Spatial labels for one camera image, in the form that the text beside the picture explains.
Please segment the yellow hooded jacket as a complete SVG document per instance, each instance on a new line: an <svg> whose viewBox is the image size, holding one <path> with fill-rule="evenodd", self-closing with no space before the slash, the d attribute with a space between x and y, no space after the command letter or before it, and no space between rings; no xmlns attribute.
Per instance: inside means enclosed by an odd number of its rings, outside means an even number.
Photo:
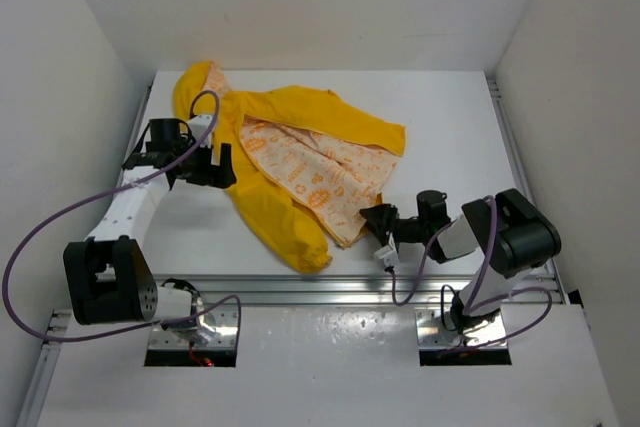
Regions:
<svg viewBox="0 0 640 427"><path fill-rule="evenodd" d="M249 229L303 274L330 265L331 242L348 248L361 238L360 212L381 204L406 147L404 126L330 90L235 91L213 62L183 73L173 112L182 120L219 115L212 140L230 145L237 178L228 195Z"/></svg>

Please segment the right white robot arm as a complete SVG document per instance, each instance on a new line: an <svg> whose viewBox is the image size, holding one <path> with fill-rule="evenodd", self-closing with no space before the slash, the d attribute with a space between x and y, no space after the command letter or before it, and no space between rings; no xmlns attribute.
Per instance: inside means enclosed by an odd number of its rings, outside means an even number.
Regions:
<svg viewBox="0 0 640 427"><path fill-rule="evenodd" d="M424 246L407 296L403 300L392 297L396 306L408 304L417 293L427 259L444 264L478 249L483 252L472 280L453 293L450 309L440 314L442 328L448 332L461 335L492 319L531 270L561 251L555 226L516 189L468 202L455 219L448 214L444 192L422 191L416 203L417 215L411 218L400 217L397 207L388 203L362 209L360 215L380 243L376 259L392 278L399 264L399 247Z"/></svg>

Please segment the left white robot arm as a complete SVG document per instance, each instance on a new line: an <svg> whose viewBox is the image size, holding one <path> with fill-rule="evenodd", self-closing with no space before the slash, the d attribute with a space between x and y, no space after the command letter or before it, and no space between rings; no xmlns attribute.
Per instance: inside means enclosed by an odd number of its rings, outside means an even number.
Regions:
<svg viewBox="0 0 640 427"><path fill-rule="evenodd" d="M86 239L71 242L63 264L81 325L158 322L196 343L210 328L200 293L188 282L157 283L143 254L156 209L178 181L226 189L236 177L231 146L212 145L217 120L152 119L123 164L121 189Z"/></svg>

